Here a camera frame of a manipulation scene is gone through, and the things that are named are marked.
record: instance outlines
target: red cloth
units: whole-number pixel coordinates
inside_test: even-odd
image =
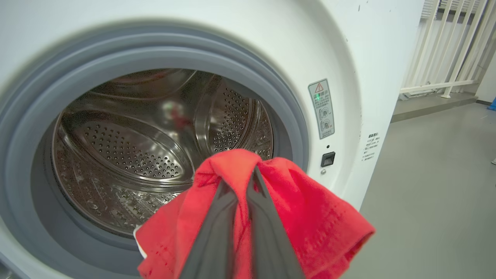
[[[258,165],[307,278],[338,278],[374,228],[351,205],[307,176],[297,165],[262,161],[236,149],[208,158],[193,186],[161,207],[136,233],[147,258],[138,267],[147,279],[176,279],[193,246],[221,178],[238,196],[234,222],[236,279],[250,279],[251,227],[246,200]]]

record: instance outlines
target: front-loading washing machine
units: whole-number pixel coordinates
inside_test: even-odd
[[[133,229],[233,148],[288,158],[359,209],[422,4],[4,2],[0,261],[136,278]]]

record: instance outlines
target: white metal fence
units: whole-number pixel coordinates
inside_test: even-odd
[[[496,0],[426,0],[418,43],[400,93],[444,90],[478,83],[489,56]]]

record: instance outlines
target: warning triangle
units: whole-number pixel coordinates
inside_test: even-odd
[[[322,85],[320,85],[320,83],[317,85],[317,88],[315,89],[315,93],[317,92],[321,92],[322,90],[324,90],[324,87],[322,87]]]

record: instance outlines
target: stainless steel drum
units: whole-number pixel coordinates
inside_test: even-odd
[[[118,90],[116,82],[132,90]],[[233,148],[272,157],[262,103],[220,76],[162,69],[109,81],[72,102],[57,119],[52,163],[61,191],[82,216],[131,237],[191,186],[202,161]]]

